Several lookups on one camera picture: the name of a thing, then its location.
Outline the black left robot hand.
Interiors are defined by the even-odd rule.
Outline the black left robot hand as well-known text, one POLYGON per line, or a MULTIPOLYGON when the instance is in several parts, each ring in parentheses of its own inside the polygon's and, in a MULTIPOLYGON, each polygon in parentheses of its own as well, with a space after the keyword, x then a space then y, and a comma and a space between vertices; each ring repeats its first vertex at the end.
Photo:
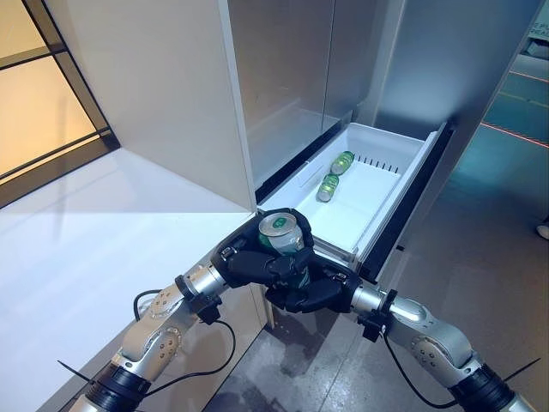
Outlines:
POLYGON ((314 240, 307 218, 296 209, 257 213, 215 249, 212 265, 236 288, 248 283, 302 288, 310 282, 307 264, 314 240))

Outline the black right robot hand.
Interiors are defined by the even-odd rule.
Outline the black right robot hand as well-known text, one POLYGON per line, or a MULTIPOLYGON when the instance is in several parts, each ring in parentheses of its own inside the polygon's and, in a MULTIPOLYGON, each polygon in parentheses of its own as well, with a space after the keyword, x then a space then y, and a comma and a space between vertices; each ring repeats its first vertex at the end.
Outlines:
POLYGON ((310 282, 302 288, 268 288, 266 299, 287 312, 309 313, 328 308, 349 313, 360 277, 348 267, 314 255, 307 264, 310 282))

